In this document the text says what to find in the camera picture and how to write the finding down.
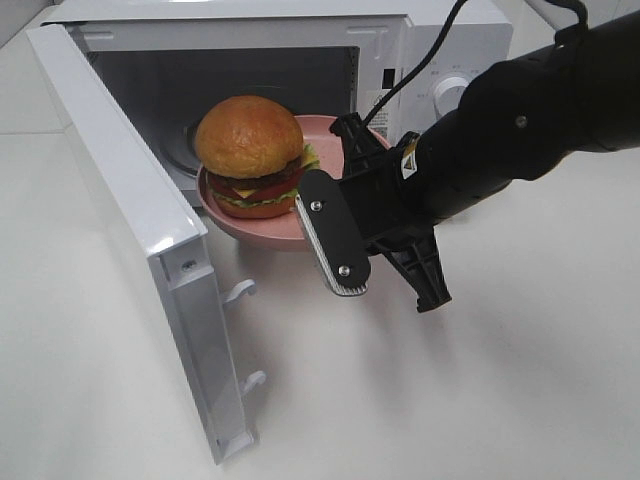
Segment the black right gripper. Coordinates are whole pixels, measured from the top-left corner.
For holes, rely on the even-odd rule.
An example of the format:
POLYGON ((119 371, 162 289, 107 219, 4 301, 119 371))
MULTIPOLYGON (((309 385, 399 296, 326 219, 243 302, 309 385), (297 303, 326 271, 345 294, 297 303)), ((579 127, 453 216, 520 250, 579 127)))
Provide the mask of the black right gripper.
POLYGON ((357 113, 338 117, 329 131, 342 142, 342 179, 309 170, 295 197, 299 224, 327 288, 340 297, 363 295, 368 255, 382 255, 415 290, 418 312, 448 303, 433 222, 413 212, 416 203, 405 202, 400 192, 401 160, 419 134, 410 131, 386 147, 357 113))

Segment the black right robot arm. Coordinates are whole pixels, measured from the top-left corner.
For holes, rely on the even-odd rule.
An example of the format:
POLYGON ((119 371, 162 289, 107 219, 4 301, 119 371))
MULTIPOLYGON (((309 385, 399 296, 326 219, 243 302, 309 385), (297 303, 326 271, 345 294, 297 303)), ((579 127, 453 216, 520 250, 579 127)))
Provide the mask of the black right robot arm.
POLYGON ((639 16, 595 28, 583 3, 551 45, 492 65, 458 107, 426 132, 386 148, 356 113, 337 118, 343 174, 313 170, 295 206, 328 288, 365 293, 370 258, 383 255, 421 312, 450 300, 434 229, 514 180, 545 175, 575 151, 639 144, 639 16))

